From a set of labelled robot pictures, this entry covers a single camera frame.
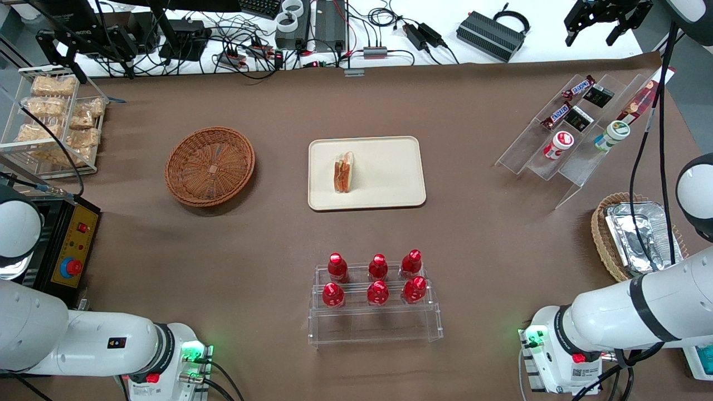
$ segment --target beige tray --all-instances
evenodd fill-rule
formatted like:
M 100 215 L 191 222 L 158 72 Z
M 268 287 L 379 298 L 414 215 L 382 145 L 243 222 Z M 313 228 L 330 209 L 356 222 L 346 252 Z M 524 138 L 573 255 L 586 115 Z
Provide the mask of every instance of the beige tray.
M 354 152 L 349 193 L 334 191 L 334 158 Z M 413 136 L 319 139 L 309 145 L 307 202 L 314 210 L 399 208 L 426 202 L 419 141 Z

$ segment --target empty wicker basket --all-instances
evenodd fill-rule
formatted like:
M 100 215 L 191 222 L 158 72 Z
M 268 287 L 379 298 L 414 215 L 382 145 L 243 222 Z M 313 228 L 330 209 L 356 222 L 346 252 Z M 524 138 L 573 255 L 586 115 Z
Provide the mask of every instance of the empty wicker basket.
M 181 203 L 224 203 L 245 187 L 255 169 L 255 151 L 241 133 L 211 127 L 185 137 L 168 156 L 164 179 Z

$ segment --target red emergency stop button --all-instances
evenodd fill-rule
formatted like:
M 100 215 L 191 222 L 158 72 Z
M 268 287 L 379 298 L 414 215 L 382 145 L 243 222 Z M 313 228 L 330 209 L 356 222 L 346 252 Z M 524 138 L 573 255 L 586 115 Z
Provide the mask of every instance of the red emergency stop button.
M 572 361 L 574 361 L 574 363 L 587 362 L 587 357 L 584 356 L 584 354 L 574 354 L 572 355 Z
M 69 275 L 78 275 L 79 273 L 82 273 L 82 262 L 72 259 L 67 262 L 66 270 Z

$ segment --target brown table surface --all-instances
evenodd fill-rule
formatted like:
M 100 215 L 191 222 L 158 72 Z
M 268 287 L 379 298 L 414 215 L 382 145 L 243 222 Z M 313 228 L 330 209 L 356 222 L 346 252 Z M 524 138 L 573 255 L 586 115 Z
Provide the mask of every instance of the brown table surface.
M 227 74 L 99 81 L 109 96 L 128 103 L 109 108 L 99 172 L 86 177 L 86 198 L 103 210 L 87 270 L 92 307 L 188 324 L 215 345 L 215 360 L 247 401 L 519 400 L 516 330 L 543 306 L 571 303 L 581 292 L 614 283 L 599 261 L 590 216 L 602 198 L 627 190 L 645 122 L 635 123 L 632 138 L 556 211 L 567 183 L 516 177 L 493 163 L 573 74 L 611 73 L 628 82 L 637 73 L 650 75 L 657 63 L 648 54 L 375 68 L 349 79 L 340 70 L 314 68 L 258 83 Z M 667 99 L 673 192 L 681 167 L 699 150 Z M 164 164 L 181 138 L 208 126 L 232 127 L 251 140 L 255 175 L 225 207 L 185 208 L 165 188 Z M 393 135 L 412 135 L 421 144 L 428 193 L 422 207 L 309 209 L 311 141 Z M 649 141 L 636 188 L 659 200 L 657 136 Z M 703 249 L 706 243 L 671 199 L 689 251 Z M 356 263 L 377 252 L 400 258 L 412 248 L 423 251 L 441 302 L 442 340 L 319 351 L 308 345 L 316 264 L 334 251 Z M 55 401 L 122 399 L 111 378 L 33 382 Z M 0 389 L 4 400 L 35 400 L 14 381 L 0 381 Z M 665 350 L 637 366 L 630 399 L 710 400 L 712 394 L 712 385 L 685 375 L 679 351 Z

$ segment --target foil container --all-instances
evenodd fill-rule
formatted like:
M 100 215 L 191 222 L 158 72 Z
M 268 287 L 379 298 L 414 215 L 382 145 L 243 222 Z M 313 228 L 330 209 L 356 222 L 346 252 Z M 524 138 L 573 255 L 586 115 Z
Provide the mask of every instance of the foil container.
M 636 202 L 634 214 L 641 241 L 636 235 L 629 203 L 614 203 L 604 208 L 607 226 L 629 275 L 635 277 L 664 270 L 683 260 L 678 241 L 674 238 L 676 260 L 671 263 L 663 206 L 656 202 Z

